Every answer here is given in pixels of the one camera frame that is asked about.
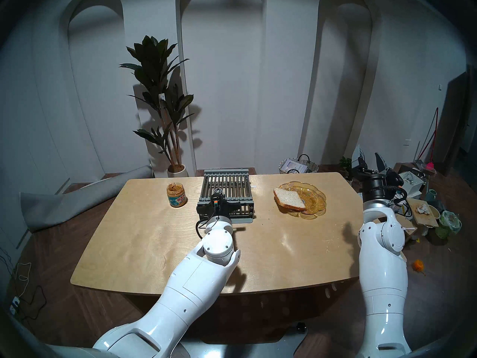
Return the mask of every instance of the power strip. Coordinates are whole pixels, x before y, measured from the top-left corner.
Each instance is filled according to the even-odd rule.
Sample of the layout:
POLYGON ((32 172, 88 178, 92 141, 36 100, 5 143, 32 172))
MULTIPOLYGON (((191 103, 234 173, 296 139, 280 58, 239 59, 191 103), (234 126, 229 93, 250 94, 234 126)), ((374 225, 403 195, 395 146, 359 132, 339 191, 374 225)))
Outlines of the power strip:
POLYGON ((18 296, 14 297, 10 304, 10 313, 15 315, 18 312, 18 308, 20 307, 20 299, 18 296))

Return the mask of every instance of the toaster rack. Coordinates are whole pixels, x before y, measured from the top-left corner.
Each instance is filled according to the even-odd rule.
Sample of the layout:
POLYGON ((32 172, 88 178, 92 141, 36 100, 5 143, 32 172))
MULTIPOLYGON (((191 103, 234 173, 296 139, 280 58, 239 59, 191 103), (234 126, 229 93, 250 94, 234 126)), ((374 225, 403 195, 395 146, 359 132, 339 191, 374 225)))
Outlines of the toaster rack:
MULTIPOLYGON (((241 204, 241 208, 230 215, 232 223, 252 223, 253 198, 247 168, 204 170, 204 182, 197 206, 208 205, 215 189, 222 189, 227 201, 241 204)), ((199 214, 199 218, 205 220, 207 216, 199 214)))

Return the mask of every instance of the amber glass plate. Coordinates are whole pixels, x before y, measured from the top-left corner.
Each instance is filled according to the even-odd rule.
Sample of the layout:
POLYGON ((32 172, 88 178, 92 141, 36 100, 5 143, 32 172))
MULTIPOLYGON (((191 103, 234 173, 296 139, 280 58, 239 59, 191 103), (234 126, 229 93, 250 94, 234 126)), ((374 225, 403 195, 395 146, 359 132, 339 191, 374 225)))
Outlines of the amber glass plate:
POLYGON ((281 189, 288 191, 296 191, 300 196, 301 201, 305 204, 305 211, 294 211, 287 209, 288 214, 293 217, 299 217, 303 219, 315 219, 326 213, 326 196, 315 186, 309 183, 303 183, 298 181, 292 181, 284 183, 280 186, 281 189))

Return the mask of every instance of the orange ball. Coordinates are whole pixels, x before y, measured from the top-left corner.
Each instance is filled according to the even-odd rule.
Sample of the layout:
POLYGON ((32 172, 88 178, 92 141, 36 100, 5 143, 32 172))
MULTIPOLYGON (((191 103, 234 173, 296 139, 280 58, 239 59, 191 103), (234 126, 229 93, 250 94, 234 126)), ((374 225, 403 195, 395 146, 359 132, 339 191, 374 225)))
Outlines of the orange ball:
POLYGON ((416 272, 422 272, 424 270, 424 263, 422 263, 421 260, 416 260, 414 263, 413 263, 413 269, 416 271, 416 272))

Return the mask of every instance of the white flower pot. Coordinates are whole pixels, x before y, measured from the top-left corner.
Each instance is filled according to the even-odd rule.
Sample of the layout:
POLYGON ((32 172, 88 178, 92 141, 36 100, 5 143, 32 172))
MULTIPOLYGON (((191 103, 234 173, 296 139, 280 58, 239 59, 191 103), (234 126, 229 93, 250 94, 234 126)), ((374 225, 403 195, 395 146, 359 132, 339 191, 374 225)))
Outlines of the white flower pot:
POLYGON ((184 168, 180 171, 180 172, 177 172, 177 173, 173 173, 169 170, 169 168, 172 167, 172 165, 169 165, 169 168, 168 168, 168 177, 169 178, 175 178, 175 177, 189 177, 189 175, 187 174, 187 169, 186 169, 186 166, 185 165, 182 165, 184 168))

